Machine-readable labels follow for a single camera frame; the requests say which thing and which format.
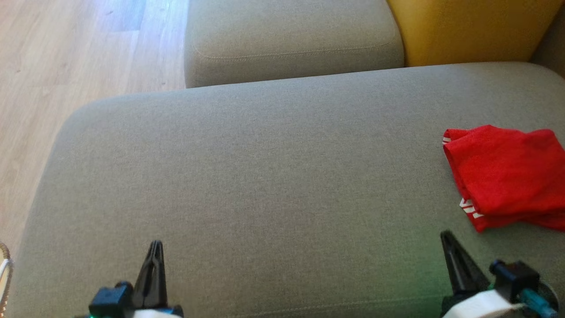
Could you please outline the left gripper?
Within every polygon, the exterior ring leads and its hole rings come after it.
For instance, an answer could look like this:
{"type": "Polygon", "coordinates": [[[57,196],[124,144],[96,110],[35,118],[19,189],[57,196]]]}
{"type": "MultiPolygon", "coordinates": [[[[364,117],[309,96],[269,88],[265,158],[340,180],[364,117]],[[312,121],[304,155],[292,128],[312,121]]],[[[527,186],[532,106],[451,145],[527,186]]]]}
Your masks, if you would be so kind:
{"type": "Polygon", "coordinates": [[[132,296],[136,308],[129,318],[184,318],[182,306],[168,306],[164,247],[160,240],[150,243],[137,276],[132,296]]]}

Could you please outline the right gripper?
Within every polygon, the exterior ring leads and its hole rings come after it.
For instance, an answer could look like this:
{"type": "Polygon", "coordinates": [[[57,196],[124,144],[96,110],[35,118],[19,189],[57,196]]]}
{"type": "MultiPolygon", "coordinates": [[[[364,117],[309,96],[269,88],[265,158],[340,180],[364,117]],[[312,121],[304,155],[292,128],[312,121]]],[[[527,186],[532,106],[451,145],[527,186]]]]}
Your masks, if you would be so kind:
{"type": "Polygon", "coordinates": [[[452,306],[442,318],[516,318],[530,306],[530,292],[513,302],[496,289],[487,290],[490,281],[450,230],[440,233],[440,240],[453,294],[474,295],[452,306]]]}

